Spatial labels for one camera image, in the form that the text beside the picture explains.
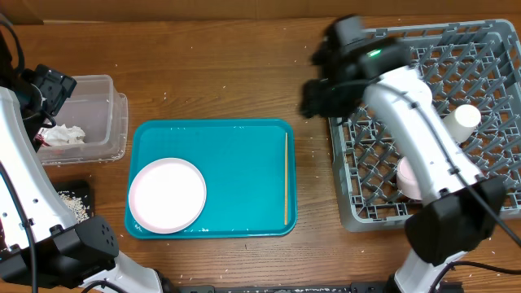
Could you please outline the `white paper napkin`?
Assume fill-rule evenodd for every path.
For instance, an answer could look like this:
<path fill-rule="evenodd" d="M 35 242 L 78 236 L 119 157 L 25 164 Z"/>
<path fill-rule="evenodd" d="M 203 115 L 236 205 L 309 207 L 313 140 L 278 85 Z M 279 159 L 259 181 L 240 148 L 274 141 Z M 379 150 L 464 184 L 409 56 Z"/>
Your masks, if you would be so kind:
<path fill-rule="evenodd" d="M 83 144 L 85 132 L 78 126 L 55 126 L 41 131 L 43 142 L 49 147 Z"/>

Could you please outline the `white upside-down bowl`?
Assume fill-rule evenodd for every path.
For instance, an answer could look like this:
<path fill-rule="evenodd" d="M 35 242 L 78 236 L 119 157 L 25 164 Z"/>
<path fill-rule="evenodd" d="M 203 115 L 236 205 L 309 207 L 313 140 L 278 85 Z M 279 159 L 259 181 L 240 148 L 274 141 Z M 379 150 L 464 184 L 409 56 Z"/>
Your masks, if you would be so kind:
<path fill-rule="evenodd" d="M 432 105 L 433 97 L 431 89 L 423 81 L 419 82 L 419 95 L 420 98 L 418 100 L 423 107 L 430 107 Z"/>

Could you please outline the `small white round plate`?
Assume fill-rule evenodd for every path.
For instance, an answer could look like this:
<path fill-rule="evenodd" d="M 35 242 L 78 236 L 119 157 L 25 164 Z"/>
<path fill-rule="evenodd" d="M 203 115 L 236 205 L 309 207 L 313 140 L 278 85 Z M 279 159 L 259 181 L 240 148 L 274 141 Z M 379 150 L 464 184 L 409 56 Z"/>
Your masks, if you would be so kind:
<path fill-rule="evenodd" d="M 413 200 L 422 199 L 418 182 L 406 157 L 398 161 L 396 167 L 396 185 L 405 197 Z"/>

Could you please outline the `white rice pile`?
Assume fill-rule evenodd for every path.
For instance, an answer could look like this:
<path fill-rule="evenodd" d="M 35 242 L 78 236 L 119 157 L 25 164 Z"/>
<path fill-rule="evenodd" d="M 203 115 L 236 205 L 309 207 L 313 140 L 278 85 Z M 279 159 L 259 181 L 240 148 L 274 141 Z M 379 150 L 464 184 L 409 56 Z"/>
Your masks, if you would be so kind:
<path fill-rule="evenodd" d="M 90 219 L 90 212 L 88 211 L 88 206 L 86 206 L 82 197 L 76 197 L 75 194 L 71 191 L 59 191 L 58 196 L 63 200 L 66 206 L 72 211 L 77 222 L 83 222 Z"/>

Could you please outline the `white upside-down cup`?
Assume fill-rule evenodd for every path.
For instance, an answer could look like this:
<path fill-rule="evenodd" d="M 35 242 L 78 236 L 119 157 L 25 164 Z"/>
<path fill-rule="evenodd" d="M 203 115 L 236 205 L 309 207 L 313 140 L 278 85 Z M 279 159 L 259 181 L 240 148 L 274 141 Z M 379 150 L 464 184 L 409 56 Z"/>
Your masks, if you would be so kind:
<path fill-rule="evenodd" d="M 481 121 L 479 109 L 470 104 L 464 104 L 450 112 L 444 119 L 444 126 L 451 137 L 457 142 L 465 142 Z"/>

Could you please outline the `large pink round plate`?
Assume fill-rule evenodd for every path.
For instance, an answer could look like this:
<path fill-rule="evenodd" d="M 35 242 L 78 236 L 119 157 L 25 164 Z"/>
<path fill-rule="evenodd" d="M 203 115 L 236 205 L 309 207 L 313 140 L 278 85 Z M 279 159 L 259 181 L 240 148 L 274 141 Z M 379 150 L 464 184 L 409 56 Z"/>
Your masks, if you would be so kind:
<path fill-rule="evenodd" d="M 134 177 L 128 207 L 145 230 L 173 234 L 197 220 L 206 199 L 206 182 L 192 163 L 164 158 L 149 163 Z"/>

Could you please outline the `red snack wrapper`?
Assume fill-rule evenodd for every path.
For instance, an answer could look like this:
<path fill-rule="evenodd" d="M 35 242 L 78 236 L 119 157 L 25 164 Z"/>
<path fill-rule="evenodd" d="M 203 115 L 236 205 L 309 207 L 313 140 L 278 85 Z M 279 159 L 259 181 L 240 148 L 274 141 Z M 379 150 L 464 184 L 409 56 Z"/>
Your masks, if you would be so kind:
<path fill-rule="evenodd" d="M 40 135 L 40 134 L 36 135 L 35 140 L 37 142 L 39 142 L 44 147 L 48 147 L 49 146 L 49 144 L 45 142 L 44 137 L 42 135 Z"/>

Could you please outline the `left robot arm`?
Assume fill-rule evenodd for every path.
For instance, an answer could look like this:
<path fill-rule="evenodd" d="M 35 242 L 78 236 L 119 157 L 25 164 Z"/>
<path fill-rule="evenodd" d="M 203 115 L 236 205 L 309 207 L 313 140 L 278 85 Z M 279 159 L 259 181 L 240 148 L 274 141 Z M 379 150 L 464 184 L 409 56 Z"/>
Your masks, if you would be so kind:
<path fill-rule="evenodd" d="M 56 192 L 37 157 L 37 135 L 56 125 L 77 83 L 42 64 L 29 70 L 23 51 L 17 55 L 14 66 L 1 43 L 1 227 L 8 250 L 1 279 L 33 291 L 174 292 L 163 274 L 120 251 L 103 217 L 78 221 Z"/>

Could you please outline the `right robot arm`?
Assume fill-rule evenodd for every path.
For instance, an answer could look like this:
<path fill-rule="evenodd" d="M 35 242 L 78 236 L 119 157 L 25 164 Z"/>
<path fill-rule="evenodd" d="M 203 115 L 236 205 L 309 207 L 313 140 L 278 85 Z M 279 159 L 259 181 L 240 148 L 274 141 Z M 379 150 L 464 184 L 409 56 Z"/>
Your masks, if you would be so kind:
<path fill-rule="evenodd" d="M 301 114 L 349 117 L 366 105 L 393 136 L 420 189 L 422 209 L 405 222 L 411 250 L 386 291 L 433 292 L 502 226 L 504 184 L 485 178 L 451 138 L 399 39 L 369 38 L 361 20 L 348 15 L 326 29 L 312 62 L 319 76 L 304 84 Z"/>

